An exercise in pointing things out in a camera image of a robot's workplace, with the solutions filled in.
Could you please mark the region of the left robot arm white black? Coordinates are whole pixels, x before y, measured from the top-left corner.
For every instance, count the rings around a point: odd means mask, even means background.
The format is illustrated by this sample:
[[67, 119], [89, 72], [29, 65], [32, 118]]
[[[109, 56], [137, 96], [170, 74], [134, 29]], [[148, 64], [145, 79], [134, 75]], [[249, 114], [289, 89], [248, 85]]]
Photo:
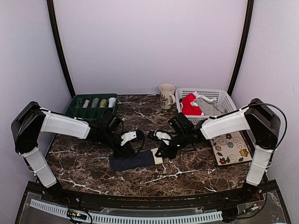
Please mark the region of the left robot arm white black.
[[63, 203], [66, 193], [46, 161], [46, 153], [39, 145], [48, 135], [73, 137], [79, 140], [100, 143], [110, 147], [114, 157], [135, 156], [138, 150], [132, 147], [137, 131], [117, 134], [116, 129], [123, 121], [112, 112], [104, 113], [97, 120], [71, 117], [41, 107], [36, 101], [29, 102], [11, 123], [15, 152], [22, 156], [55, 203]]

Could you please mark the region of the navy underwear cream waistband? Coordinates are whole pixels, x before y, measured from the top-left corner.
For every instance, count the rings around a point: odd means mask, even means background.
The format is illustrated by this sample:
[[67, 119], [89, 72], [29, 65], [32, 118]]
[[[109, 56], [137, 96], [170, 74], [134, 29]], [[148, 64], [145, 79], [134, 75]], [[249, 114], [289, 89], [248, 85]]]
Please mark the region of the navy underwear cream waistband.
[[156, 157], [157, 148], [139, 152], [133, 157], [109, 157], [109, 165], [114, 171], [125, 171], [129, 169], [159, 165], [163, 163], [162, 157]]

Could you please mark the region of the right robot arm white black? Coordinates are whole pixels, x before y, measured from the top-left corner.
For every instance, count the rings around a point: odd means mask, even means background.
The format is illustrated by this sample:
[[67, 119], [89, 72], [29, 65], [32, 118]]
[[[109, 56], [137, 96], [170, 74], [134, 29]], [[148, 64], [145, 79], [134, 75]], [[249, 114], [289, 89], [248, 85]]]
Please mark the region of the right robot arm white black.
[[247, 203], [256, 196], [258, 185], [271, 166], [272, 157], [283, 140], [283, 137], [279, 136], [281, 120], [273, 108], [279, 109], [254, 98], [240, 109], [216, 117], [210, 116], [195, 125], [180, 112], [168, 121], [173, 133], [156, 130], [148, 136], [162, 141], [156, 157], [174, 159], [177, 152], [188, 145], [233, 132], [250, 131], [255, 140], [254, 155], [245, 183], [238, 193], [238, 199]]

